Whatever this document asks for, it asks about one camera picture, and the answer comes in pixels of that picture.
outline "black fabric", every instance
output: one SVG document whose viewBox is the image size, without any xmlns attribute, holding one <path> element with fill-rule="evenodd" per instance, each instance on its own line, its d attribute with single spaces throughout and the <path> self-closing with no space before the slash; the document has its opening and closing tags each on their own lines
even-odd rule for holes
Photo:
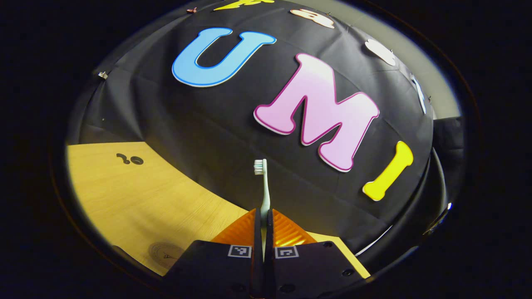
<svg viewBox="0 0 532 299">
<path fill-rule="evenodd" d="M 447 197 L 452 202 L 462 187 L 465 165 L 463 117 L 435 120 L 433 145 L 445 174 Z"/>
<path fill-rule="evenodd" d="M 80 136 L 82 135 L 81 127 L 86 127 L 86 125 L 84 125 L 84 120 L 87 105 L 89 104 L 90 99 L 94 97 L 94 94 L 100 85 L 101 80 L 98 77 L 92 77 L 74 103 L 71 111 L 72 114 L 69 119 L 68 134 L 65 141 L 67 145 L 78 144 L 80 142 Z"/>
<path fill-rule="evenodd" d="M 431 155 L 420 188 L 404 211 L 393 221 L 393 226 L 357 256 L 371 274 L 392 263 L 413 244 L 419 244 L 428 225 L 442 213 L 441 203 L 445 199 L 441 196 L 444 192 L 439 183 L 437 159 L 436 154 Z"/>
<path fill-rule="evenodd" d="M 292 15 L 290 9 L 305 7 L 281 0 L 212 11 L 226 4 L 199 7 L 124 53 L 84 115 L 75 116 L 83 118 L 79 143 L 145 141 L 195 182 L 247 210 L 262 202 L 262 180 L 253 175 L 253 160 L 268 159 L 273 207 L 308 231 L 340 236 L 351 250 L 360 250 L 389 227 L 416 189 L 433 142 L 431 109 L 422 113 L 402 62 L 396 60 L 392 67 L 365 48 L 371 38 L 366 33 L 336 19 L 335 29 L 329 29 Z M 198 63 L 204 67 L 220 62 L 243 31 L 263 32 L 277 42 L 261 47 L 221 85 L 194 88 L 176 81 L 174 59 L 210 27 L 228 27 L 233 33 L 201 55 Z M 294 115 L 296 130 L 288 136 L 253 118 L 255 107 L 271 103 L 297 70 L 298 53 L 313 55 L 335 70 L 337 101 L 365 92 L 380 109 L 348 173 L 318 156 L 318 146 L 336 129 L 310 146 L 301 145 L 302 107 Z M 362 186 L 384 170 L 399 140 L 412 149 L 414 163 L 383 200 L 374 202 Z"/>
<path fill-rule="evenodd" d="M 190 1 L 188 3 L 188 7 L 204 7 L 206 5 L 212 5 L 213 3 L 217 3 L 219 1 L 213 1 L 213 0 L 196 0 L 196 1 Z M 129 50 L 131 50 L 134 46 L 138 45 L 140 42 L 142 42 L 146 38 L 157 38 L 157 35 L 152 36 L 154 32 L 161 29 L 162 27 L 166 26 L 168 23 L 173 22 L 180 18 L 185 18 L 188 16 L 188 13 L 183 8 L 179 8 L 176 10 L 173 10 L 160 18 L 156 19 L 152 23 L 146 25 L 145 27 L 141 28 L 138 32 L 136 32 L 133 36 L 125 40 L 120 46 L 118 46 L 116 49 L 113 50 L 96 68 L 95 74 L 98 74 L 99 72 L 106 71 L 109 73 L 110 70 L 112 70 L 114 64 L 118 61 L 118 59 L 122 58 L 124 53 L 127 53 Z"/>
</svg>

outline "wooden surface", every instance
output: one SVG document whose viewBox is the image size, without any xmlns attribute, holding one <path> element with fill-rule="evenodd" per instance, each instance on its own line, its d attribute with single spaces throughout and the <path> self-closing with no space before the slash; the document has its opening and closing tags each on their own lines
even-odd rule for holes
<svg viewBox="0 0 532 299">
<path fill-rule="evenodd" d="M 144 163 L 124 164 L 117 153 Z M 189 179 L 145 142 L 71 145 L 67 155 L 74 191 L 92 224 L 111 245 L 160 275 L 168 270 L 150 257 L 150 245 L 185 250 L 248 212 Z M 340 238 L 310 234 L 333 241 L 357 270 L 362 267 Z"/>
</svg>

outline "toothbrush bristles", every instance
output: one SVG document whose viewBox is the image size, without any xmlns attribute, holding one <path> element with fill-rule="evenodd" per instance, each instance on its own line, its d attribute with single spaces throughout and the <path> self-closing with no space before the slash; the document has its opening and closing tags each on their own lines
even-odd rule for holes
<svg viewBox="0 0 532 299">
<path fill-rule="evenodd" d="M 263 167 L 262 160 L 255 160 L 255 164 L 253 165 L 253 168 L 255 170 L 255 175 L 264 174 L 264 167 Z"/>
</svg>

